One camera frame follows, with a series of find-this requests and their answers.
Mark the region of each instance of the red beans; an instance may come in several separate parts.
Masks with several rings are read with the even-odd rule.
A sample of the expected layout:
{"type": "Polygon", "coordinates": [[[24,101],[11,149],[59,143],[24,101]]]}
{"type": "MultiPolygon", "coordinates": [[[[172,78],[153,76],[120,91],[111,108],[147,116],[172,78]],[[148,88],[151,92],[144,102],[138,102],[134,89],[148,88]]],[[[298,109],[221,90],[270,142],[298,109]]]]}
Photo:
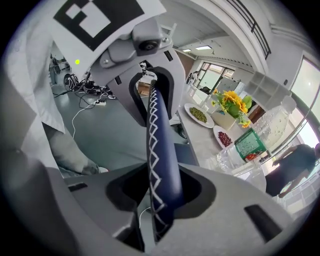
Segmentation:
{"type": "Polygon", "coordinates": [[[219,131],[218,137],[225,147],[229,146],[232,143],[232,140],[230,139],[230,137],[222,131],[219,131]]]}

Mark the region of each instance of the blue cylindrical handle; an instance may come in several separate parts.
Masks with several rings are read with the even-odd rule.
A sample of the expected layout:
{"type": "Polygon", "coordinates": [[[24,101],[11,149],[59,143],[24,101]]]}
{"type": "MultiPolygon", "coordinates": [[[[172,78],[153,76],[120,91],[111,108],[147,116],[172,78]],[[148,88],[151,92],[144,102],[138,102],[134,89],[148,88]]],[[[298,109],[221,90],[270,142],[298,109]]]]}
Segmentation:
{"type": "Polygon", "coordinates": [[[179,165],[164,99],[157,83],[150,86],[147,112],[147,163],[155,240],[174,220],[174,210],[184,204],[179,165]]]}

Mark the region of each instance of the yellow flower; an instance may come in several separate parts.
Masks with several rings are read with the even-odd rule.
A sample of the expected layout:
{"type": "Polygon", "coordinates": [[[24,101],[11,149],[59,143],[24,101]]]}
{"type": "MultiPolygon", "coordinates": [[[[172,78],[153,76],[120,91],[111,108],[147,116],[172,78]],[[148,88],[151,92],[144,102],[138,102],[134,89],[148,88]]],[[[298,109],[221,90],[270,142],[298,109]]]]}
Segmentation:
{"type": "Polygon", "coordinates": [[[224,91],[223,95],[227,100],[230,100],[234,103],[236,103],[237,101],[241,101],[241,98],[233,90],[224,91]]]}
{"type": "Polygon", "coordinates": [[[229,99],[228,97],[223,97],[222,104],[225,104],[228,99],[229,99]]]}
{"type": "Polygon", "coordinates": [[[246,103],[241,102],[240,110],[245,114],[248,113],[248,109],[246,108],[246,103]]]}
{"type": "Polygon", "coordinates": [[[247,127],[249,127],[250,124],[251,124],[251,121],[248,120],[247,122],[245,122],[245,123],[242,125],[242,128],[247,128],[247,127]]]}
{"type": "Polygon", "coordinates": [[[239,106],[239,109],[241,109],[241,107],[242,107],[242,99],[237,100],[237,101],[235,102],[235,105],[238,105],[238,106],[239,106]]]}

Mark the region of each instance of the plastic water bottle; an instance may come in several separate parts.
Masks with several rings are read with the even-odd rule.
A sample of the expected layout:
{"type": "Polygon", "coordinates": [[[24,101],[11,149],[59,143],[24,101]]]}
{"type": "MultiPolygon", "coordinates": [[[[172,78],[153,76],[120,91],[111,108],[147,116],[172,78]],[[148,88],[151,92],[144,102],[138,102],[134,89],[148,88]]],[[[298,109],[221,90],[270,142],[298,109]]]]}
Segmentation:
{"type": "Polygon", "coordinates": [[[230,173],[270,149],[284,134],[296,102],[285,96],[281,105],[268,110],[240,138],[216,155],[217,171],[230,173]]]}

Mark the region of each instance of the railing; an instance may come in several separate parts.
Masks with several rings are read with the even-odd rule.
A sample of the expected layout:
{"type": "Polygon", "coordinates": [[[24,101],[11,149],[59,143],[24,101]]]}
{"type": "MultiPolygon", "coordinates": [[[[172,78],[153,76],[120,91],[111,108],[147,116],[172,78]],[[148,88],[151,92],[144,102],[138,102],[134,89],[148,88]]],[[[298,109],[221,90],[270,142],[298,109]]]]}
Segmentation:
{"type": "Polygon", "coordinates": [[[264,59],[266,60],[269,54],[271,54],[271,50],[267,42],[267,39],[264,33],[262,32],[261,28],[259,27],[259,24],[256,22],[255,18],[252,16],[250,11],[244,6],[244,4],[240,0],[226,1],[237,10],[237,12],[243,17],[243,19],[249,25],[251,33],[253,33],[256,39],[258,40],[264,53],[264,59]]]}

